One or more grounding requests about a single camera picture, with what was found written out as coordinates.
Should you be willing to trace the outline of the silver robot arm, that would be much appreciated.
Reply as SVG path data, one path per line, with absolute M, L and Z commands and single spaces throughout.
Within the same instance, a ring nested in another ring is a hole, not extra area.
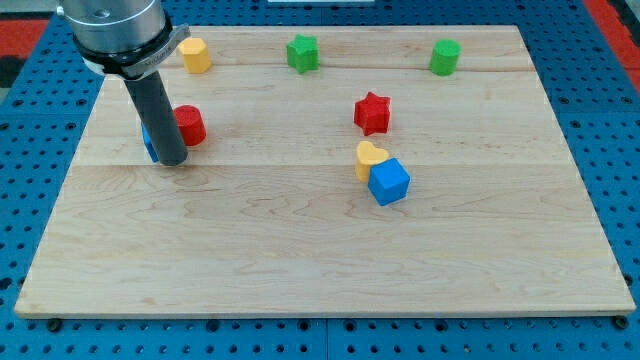
M 60 0 L 56 14 L 90 70 L 129 81 L 155 72 L 191 36 L 188 25 L 172 24 L 160 0 Z

